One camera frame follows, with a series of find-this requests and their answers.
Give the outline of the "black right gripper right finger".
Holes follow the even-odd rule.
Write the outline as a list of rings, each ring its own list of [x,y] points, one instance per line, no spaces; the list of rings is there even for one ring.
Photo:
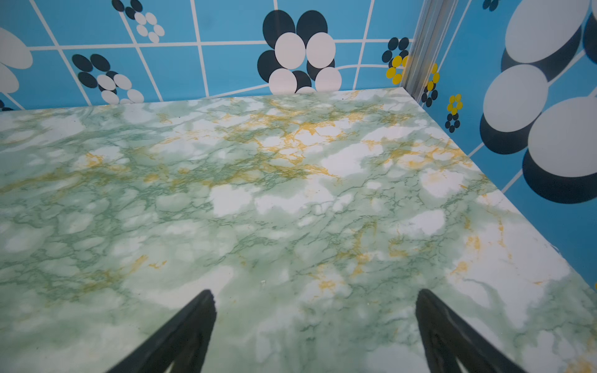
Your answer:
[[[418,292],[415,314],[429,371],[524,371],[432,291]]]

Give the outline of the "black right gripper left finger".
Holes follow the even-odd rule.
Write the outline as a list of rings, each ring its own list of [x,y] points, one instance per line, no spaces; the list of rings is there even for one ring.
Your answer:
[[[215,297],[205,289],[110,371],[200,372],[216,318]]]

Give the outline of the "aluminium corner post right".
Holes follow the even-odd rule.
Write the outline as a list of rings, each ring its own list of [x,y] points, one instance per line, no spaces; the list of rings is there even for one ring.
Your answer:
[[[416,101],[419,101],[428,83],[458,2],[458,0],[423,1],[401,83],[401,86]]]

